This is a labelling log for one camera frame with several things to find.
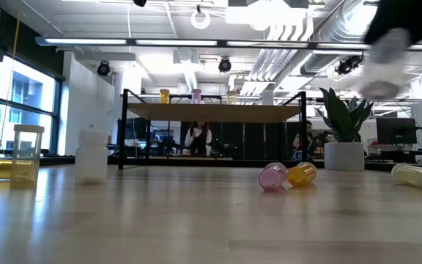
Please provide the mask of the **black bar with light strips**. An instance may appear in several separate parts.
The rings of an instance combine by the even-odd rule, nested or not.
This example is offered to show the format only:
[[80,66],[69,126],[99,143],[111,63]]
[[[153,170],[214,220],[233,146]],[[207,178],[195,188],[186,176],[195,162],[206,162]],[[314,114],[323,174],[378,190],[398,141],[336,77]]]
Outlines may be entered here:
[[194,39],[113,39],[113,38],[54,38],[36,37],[40,46],[144,46],[144,47],[193,47],[193,48],[268,48],[319,51],[367,51],[362,43],[324,43],[310,41],[274,40],[194,40]]

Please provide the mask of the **person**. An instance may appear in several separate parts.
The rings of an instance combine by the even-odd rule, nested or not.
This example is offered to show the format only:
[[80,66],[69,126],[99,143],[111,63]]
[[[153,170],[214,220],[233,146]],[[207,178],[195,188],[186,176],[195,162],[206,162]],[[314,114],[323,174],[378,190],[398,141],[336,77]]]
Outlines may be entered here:
[[[313,126],[312,123],[307,120],[306,121],[306,140],[305,140],[305,146],[306,146],[306,158],[308,161],[313,160],[314,150],[315,150],[315,143],[314,143],[314,136],[312,134],[313,132]],[[293,161],[302,161],[303,160],[303,154],[302,154],[302,147],[301,147],[301,138],[300,134],[297,134],[295,136],[295,139],[293,141],[293,154],[292,154],[292,160]]]
[[191,155],[210,156],[212,131],[208,122],[192,122],[185,136],[184,146]]

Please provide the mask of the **large window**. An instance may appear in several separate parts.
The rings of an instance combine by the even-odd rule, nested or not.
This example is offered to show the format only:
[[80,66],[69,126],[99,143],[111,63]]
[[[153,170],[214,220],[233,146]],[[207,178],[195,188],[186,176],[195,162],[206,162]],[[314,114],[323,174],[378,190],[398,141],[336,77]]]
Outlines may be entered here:
[[0,156],[12,153],[15,125],[43,127],[41,148],[55,154],[60,96],[58,80],[4,56],[0,61]]

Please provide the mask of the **green plant in white pot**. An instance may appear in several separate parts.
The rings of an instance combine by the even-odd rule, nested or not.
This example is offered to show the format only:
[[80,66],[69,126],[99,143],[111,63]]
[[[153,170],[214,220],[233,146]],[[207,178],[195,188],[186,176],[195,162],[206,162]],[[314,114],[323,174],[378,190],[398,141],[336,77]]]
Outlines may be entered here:
[[325,124],[336,142],[325,143],[325,168],[331,170],[361,171],[365,169],[364,146],[360,137],[362,124],[369,118],[373,103],[354,97],[345,103],[330,88],[320,88],[327,116]]

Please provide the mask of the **silver ventilation duct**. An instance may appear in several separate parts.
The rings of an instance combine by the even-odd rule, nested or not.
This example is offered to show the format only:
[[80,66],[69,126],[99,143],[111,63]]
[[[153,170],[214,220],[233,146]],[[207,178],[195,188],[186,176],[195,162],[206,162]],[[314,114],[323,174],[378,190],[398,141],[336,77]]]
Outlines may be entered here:
[[[361,42],[377,11],[376,5],[365,5],[365,1],[373,0],[344,0],[344,3],[313,33],[311,41]],[[322,72],[338,58],[338,55],[314,54],[308,51],[303,51],[299,55],[304,62],[300,67],[300,74],[304,76],[314,76]]]

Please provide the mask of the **black computer monitor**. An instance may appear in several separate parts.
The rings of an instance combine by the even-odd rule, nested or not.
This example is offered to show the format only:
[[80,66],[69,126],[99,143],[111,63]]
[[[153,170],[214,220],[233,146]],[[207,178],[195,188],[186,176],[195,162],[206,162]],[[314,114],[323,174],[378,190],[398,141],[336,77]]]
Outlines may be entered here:
[[411,118],[376,118],[377,141],[380,144],[416,144],[416,125]]

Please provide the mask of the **wooden shelf black metal legs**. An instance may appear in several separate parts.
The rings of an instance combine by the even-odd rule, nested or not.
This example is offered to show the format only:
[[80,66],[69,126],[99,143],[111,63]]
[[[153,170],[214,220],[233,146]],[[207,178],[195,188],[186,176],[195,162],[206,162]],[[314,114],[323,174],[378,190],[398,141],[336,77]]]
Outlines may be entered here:
[[117,166],[123,170],[125,165],[171,166],[166,160],[149,159],[150,143],[147,142],[146,156],[143,159],[129,159],[125,153],[125,134],[127,112],[131,111],[147,121],[147,135],[150,135],[152,121],[205,121],[205,122],[239,122],[239,123],[275,123],[278,126],[278,139],[282,138],[282,123],[299,115],[302,121],[306,116],[306,93],[299,92],[281,106],[258,105],[223,105],[223,104],[156,104],[147,103],[129,89],[122,91],[122,117],[119,129],[119,156]]

